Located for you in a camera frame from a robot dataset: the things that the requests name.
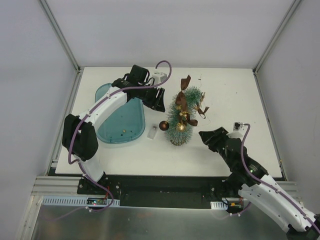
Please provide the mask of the gold berry sprig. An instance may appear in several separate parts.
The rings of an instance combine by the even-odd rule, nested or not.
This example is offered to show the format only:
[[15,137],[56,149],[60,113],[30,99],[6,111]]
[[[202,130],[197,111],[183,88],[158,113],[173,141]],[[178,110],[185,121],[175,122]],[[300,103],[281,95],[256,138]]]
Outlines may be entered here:
[[197,112],[201,118],[205,119],[207,117],[206,112],[209,110],[209,107],[206,106],[204,110],[202,110],[202,103],[204,99],[205,92],[201,92],[201,97],[199,101],[191,106],[188,106],[187,97],[185,93],[181,90],[175,98],[176,109],[183,113],[187,112],[187,110]]

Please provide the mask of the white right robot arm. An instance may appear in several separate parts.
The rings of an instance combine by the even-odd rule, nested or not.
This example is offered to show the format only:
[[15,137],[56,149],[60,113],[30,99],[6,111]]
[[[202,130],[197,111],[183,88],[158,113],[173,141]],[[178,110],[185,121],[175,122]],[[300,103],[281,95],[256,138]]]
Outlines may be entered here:
[[245,141],[251,128],[246,123],[243,137],[235,137],[223,127],[200,131],[202,142],[219,154],[231,174],[224,182],[228,196],[240,196],[271,218],[289,240],[318,240],[320,216],[299,204],[247,153]]

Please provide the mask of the brown ribbon bow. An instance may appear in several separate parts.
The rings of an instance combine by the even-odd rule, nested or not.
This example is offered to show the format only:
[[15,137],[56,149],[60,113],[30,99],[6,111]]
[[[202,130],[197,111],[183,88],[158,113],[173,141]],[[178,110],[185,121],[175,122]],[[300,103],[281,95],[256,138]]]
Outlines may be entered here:
[[[196,86],[190,86],[190,82],[191,82],[192,78],[190,75],[187,75],[187,77],[185,78],[182,78],[180,80],[180,91],[183,91],[185,96],[186,96],[186,99],[187,99],[187,104],[188,106],[190,107],[191,105],[197,103],[199,100],[200,100],[200,97],[201,97],[201,91],[199,87],[196,87]],[[179,123],[183,123],[185,124],[186,126],[187,125],[190,125],[192,127],[197,127],[198,126],[198,121],[193,117],[193,114],[198,114],[197,112],[194,112],[192,110],[187,110],[187,112],[180,112],[179,110],[178,111],[178,122]]]

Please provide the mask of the teal transparent plastic bin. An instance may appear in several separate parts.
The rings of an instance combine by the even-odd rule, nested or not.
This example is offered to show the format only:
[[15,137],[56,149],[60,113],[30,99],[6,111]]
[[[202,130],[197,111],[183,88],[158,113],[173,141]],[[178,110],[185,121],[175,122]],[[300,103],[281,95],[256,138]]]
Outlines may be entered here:
[[123,91],[111,95],[117,90],[110,83],[100,86],[95,93],[98,104],[106,99],[91,114],[95,117],[94,129],[102,142],[123,144],[139,138],[145,130],[145,115],[142,100],[131,98]]

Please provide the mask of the small frosted green christmas tree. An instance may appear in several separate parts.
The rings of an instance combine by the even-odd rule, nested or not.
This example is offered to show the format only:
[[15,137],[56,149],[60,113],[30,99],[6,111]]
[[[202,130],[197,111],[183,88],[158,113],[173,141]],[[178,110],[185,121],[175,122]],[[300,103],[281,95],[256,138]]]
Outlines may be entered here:
[[179,147],[191,140],[203,100],[204,93],[197,86],[189,86],[174,95],[167,112],[169,128],[165,131],[171,144]]

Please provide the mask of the brown matte ball ornament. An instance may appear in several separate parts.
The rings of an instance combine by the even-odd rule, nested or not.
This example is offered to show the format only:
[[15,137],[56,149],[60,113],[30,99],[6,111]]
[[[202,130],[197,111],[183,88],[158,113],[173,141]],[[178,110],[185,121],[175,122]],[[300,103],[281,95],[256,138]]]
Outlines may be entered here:
[[158,126],[159,126],[159,129],[160,129],[161,131],[167,131],[167,130],[169,129],[169,127],[170,127],[170,124],[169,124],[168,121],[163,120],[163,121],[161,121],[161,122],[159,123]]

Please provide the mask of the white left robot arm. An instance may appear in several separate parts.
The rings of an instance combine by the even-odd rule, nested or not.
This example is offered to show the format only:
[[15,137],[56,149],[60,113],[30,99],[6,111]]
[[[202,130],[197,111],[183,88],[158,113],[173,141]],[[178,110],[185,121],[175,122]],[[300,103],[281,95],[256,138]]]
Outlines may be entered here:
[[109,90],[84,112],[65,117],[63,123],[62,146],[67,149],[67,161],[77,163],[83,175],[90,180],[88,188],[99,195],[105,191],[106,183],[101,178],[104,171],[100,167],[97,154],[99,143],[97,131],[105,120],[131,99],[140,99],[142,103],[158,112],[165,112],[164,88],[171,73],[159,82],[150,82],[150,72],[144,67],[133,65],[131,71],[116,79]]

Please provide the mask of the gold ball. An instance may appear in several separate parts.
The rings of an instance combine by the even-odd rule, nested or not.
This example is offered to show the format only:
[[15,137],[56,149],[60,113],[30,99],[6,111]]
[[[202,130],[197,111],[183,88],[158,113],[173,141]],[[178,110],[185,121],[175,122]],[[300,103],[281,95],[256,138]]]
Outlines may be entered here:
[[183,133],[186,130],[186,125],[182,122],[178,122],[176,125],[176,131],[179,133]]

